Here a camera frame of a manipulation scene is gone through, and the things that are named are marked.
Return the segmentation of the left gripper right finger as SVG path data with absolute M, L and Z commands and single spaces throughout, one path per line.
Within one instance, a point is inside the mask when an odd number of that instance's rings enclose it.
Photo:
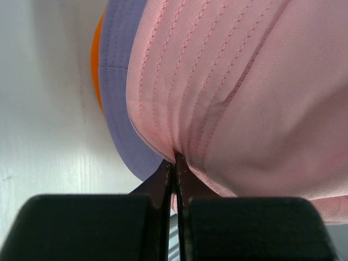
M 314 206 L 297 197 L 221 197 L 176 155 L 181 260 L 338 260 Z

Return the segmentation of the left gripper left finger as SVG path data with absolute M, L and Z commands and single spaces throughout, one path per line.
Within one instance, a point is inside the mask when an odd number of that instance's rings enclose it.
M 37 195 L 13 225 L 14 260 L 167 260 L 170 173 L 164 161 L 126 195 Z

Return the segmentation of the pink bucket hat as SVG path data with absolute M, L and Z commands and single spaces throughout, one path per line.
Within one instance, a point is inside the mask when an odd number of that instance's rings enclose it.
M 347 222 L 347 1 L 148 1 L 130 121 L 221 196 L 293 196 Z

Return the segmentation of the orange bucket hat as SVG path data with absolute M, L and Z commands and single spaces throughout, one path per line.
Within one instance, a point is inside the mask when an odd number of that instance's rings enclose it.
M 91 45 L 91 52 L 90 52 L 91 78 L 94 85 L 96 98 L 98 100 L 98 104 L 101 111 L 103 111 L 103 105 L 102 105 L 99 80 L 98 80 L 98 65 L 99 65 L 99 46 L 100 46 L 101 29 L 102 29 L 103 20 L 104 20 L 104 13 L 102 14 L 98 22 L 98 25 L 95 29 L 94 37 L 93 37 L 92 45 Z

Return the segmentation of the purple bucket hat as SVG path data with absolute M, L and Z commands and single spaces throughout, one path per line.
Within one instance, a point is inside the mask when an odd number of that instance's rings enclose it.
M 126 105 L 130 53 L 145 5 L 146 1 L 108 2 L 98 54 L 98 83 L 111 138 L 127 168 L 141 181 L 147 180 L 163 160 L 137 135 Z

